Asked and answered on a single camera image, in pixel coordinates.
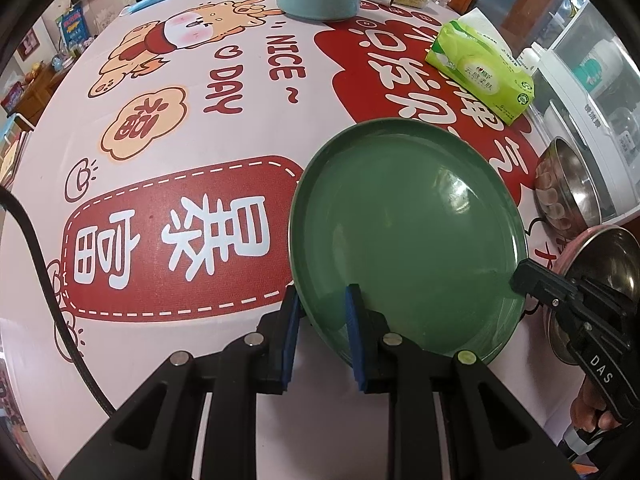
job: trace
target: human hand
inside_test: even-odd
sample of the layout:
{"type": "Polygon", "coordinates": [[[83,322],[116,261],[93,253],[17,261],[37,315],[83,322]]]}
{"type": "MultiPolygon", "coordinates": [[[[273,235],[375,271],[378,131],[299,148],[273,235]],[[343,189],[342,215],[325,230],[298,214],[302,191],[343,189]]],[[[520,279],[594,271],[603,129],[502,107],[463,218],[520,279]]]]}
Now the human hand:
{"type": "Polygon", "coordinates": [[[620,426],[611,412],[600,415],[600,412],[604,412],[606,409],[607,403],[596,387],[588,378],[584,378],[578,397],[571,404],[571,423],[574,428],[591,433],[596,427],[609,431],[620,426]]]}

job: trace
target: pink tablecloth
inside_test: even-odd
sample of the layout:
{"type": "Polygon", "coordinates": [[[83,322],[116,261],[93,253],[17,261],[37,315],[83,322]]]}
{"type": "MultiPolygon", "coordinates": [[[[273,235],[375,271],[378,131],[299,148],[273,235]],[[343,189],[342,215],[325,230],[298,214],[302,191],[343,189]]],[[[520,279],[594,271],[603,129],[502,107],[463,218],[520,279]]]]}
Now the pink tablecloth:
{"type": "MultiPolygon", "coordinates": [[[[453,17],[363,2],[358,17],[323,25],[282,15],[276,0],[168,0],[117,18],[89,47],[41,118],[14,191],[116,406],[171,352],[218,351],[278,307],[297,180],[355,121],[415,118],[469,142],[518,204],[530,255],[553,264],[556,239],[535,221],[531,190],[542,137],[526,117],[504,126],[424,62],[453,17]]],[[[11,219],[0,290],[14,391],[57,475],[106,416],[54,336],[11,219]]],[[[581,373],[553,358],[538,316],[492,369],[557,436],[581,373]]],[[[290,390],[258,399],[257,433],[262,479],[385,476],[385,397],[358,394],[304,323],[290,390]]]]}

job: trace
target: dog illustration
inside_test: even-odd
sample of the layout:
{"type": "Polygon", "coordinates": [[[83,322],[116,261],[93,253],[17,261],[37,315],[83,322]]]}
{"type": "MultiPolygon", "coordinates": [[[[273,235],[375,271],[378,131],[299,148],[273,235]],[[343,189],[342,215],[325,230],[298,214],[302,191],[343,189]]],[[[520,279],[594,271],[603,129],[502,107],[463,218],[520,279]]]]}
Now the dog illustration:
{"type": "Polygon", "coordinates": [[[247,27],[266,23],[267,16],[283,14],[280,9],[257,5],[264,0],[220,2],[184,10],[164,22],[150,22],[134,28],[100,69],[100,79],[89,90],[98,97],[132,78],[151,74],[168,63],[162,56],[182,48],[196,48],[238,34],[247,27]]]}

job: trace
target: blue gripper pad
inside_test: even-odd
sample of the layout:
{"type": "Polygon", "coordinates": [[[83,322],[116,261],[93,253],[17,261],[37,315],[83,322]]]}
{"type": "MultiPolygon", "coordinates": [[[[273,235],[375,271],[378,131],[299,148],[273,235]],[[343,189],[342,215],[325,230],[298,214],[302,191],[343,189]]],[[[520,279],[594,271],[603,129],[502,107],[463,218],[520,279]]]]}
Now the blue gripper pad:
{"type": "Polygon", "coordinates": [[[349,287],[347,287],[345,291],[344,306],[347,321],[347,334],[349,335],[349,346],[351,349],[351,366],[353,367],[353,375],[358,383],[358,388],[363,392],[367,385],[367,378],[364,373],[364,352],[362,348],[362,337],[360,335],[360,325],[358,323],[358,314],[356,312],[356,306],[349,287]]]}
{"type": "Polygon", "coordinates": [[[282,389],[287,390],[291,382],[293,373],[293,357],[296,354],[296,343],[298,342],[298,329],[300,327],[300,298],[295,294],[293,308],[289,316],[287,337],[285,338],[282,350],[282,389]]]}

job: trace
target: plate rim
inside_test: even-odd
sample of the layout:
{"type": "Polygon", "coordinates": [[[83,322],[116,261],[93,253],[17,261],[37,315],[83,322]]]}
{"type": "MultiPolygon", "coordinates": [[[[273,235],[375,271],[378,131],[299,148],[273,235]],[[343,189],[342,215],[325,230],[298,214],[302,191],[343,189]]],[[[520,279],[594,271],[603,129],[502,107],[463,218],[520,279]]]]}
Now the plate rim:
{"type": "MultiPolygon", "coordinates": [[[[427,129],[431,129],[432,131],[437,132],[438,134],[442,134],[443,138],[444,138],[444,135],[456,137],[456,139],[462,143],[461,146],[462,146],[463,149],[466,149],[470,153],[473,153],[472,156],[476,156],[479,159],[480,164],[482,164],[486,168],[490,169],[490,171],[487,171],[486,174],[487,175],[491,175],[491,176],[489,176],[489,178],[492,179],[492,180],[495,180],[495,182],[496,182],[496,184],[498,186],[502,186],[502,188],[504,189],[504,192],[506,193],[506,195],[511,199],[509,204],[510,204],[511,207],[513,207],[513,211],[512,212],[515,213],[515,215],[517,216],[518,220],[520,221],[519,222],[519,225],[521,226],[520,232],[522,233],[522,236],[520,237],[520,245],[521,245],[521,247],[516,247],[516,249],[518,250],[519,253],[522,252],[523,254],[520,254],[521,259],[519,261],[525,260],[525,259],[527,259],[529,257],[529,247],[527,245],[526,231],[525,231],[525,228],[524,228],[524,223],[522,221],[522,216],[520,215],[520,211],[518,210],[518,206],[516,205],[515,201],[513,200],[513,197],[511,196],[511,193],[509,192],[509,189],[507,188],[506,184],[502,180],[502,177],[500,176],[500,174],[497,171],[495,171],[494,167],[491,166],[489,164],[489,162],[484,158],[484,156],[482,156],[481,153],[479,153],[478,150],[476,150],[471,144],[466,142],[466,140],[461,139],[460,137],[454,136],[452,133],[448,132],[447,130],[443,130],[442,128],[439,128],[438,126],[435,126],[434,124],[425,123],[424,121],[416,121],[414,119],[405,119],[405,118],[400,118],[400,117],[377,118],[377,119],[372,119],[372,120],[369,120],[369,121],[363,121],[361,123],[352,124],[348,128],[343,129],[339,133],[335,134],[327,142],[325,142],[324,145],[322,145],[322,147],[316,152],[316,154],[311,158],[311,160],[305,166],[305,168],[303,170],[303,173],[302,173],[302,176],[300,177],[300,180],[298,182],[298,185],[296,186],[296,190],[294,192],[293,199],[291,201],[291,208],[290,208],[290,211],[289,211],[289,225],[288,225],[288,229],[287,229],[287,252],[288,252],[288,256],[289,256],[289,267],[291,269],[291,276],[292,276],[292,279],[293,279],[293,285],[296,287],[296,291],[297,291],[298,296],[300,297],[300,301],[301,301],[301,303],[303,305],[303,308],[304,308],[304,305],[305,305],[304,293],[302,291],[300,291],[298,286],[297,286],[297,283],[300,282],[300,280],[299,280],[300,273],[298,272],[298,268],[299,268],[299,265],[300,265],[301,262],[299,262],[298,259],[294,255],[294,250],[292,248],[293,247],[292,240],[294,238],[293,225],[294,225],[294,217],[296,216],[296,205],[299,203],[299,200],[300,200],[300,197],[301,197],[302,193],[305,192],[305,187],[306,187],[305,183],[306,183],[306,181],[308,179],[310,179],[312,177],[313,173],[318,173],[319,172],[316,167],[318,166],[318,164],[320,163],[320,161],[322,159],[324,159],[325,161],[329,160],[330,155],[328,155],[327,152],[330,152],[332,150],[332,148],[335,146],[335,143],[336,142],[340,142],[343,139],[343,137],[347,137],[347,136],[353,135],[353,131],[354,130],[360,130],[364,126],[369,126],[371,124],[376,124],[376,123],[393,123],[393,122],[395,122],[395,123],[407,123],[407,124],[411,123],[412,125],[414,125],[413,123],[418,123],[422,127],[425,127],[427,129]]],[[[526,297],[525,296],[521,296],[521,298],[522,299],[520,301],[520,314],[522,316],[522,312],[524,310],[524,304],[525,304],[526,297]]],[[[334,345],[330,342],[330,340],[327,337],[327,335],[325,335],[324,330],[322,330],[320,328],[320,326],[318,325],[314,315],[311,312],[309,312],[308,309],[305,309],[305,313],[309,317],[310,321],[312,322],[314,330],[320,336],[320,339],[322,339],[322,341],[335,354],[337,354],[342,360],[345,360],[349,365],[351,365],[350,356],[343,355],[341,352],[337,351],[334,348],[334,345]]],[[[516,328],[518,327],[519,322],[520,322],[520,318],[518,318],[516,323],[513,324],[512,328],[508,329],[509,336],[507,338],[505,338],[504,342],[500,343],[499,346],[497,346],[487,356],[482,358],[482,362],[484,364],[489,364],[502,351],[502,349],[507,345],[507,343],[510,341],[511,337],[513,336],[513,333],[515,332],[516,328]]]]}

